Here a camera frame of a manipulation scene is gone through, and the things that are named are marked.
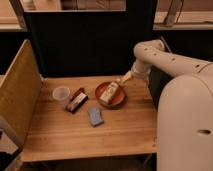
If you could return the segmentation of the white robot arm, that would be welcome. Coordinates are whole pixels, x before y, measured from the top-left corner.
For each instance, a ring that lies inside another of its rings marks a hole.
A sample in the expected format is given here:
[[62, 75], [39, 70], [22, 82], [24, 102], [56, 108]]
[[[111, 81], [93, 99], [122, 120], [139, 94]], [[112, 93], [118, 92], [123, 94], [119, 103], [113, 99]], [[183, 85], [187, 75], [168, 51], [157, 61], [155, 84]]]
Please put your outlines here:
[[213, 171], [213, 62], [169, 53], [160, 39], [133, 53], [133, 77], [153, 66], [172, 77], [157, 109], [157, 171]]

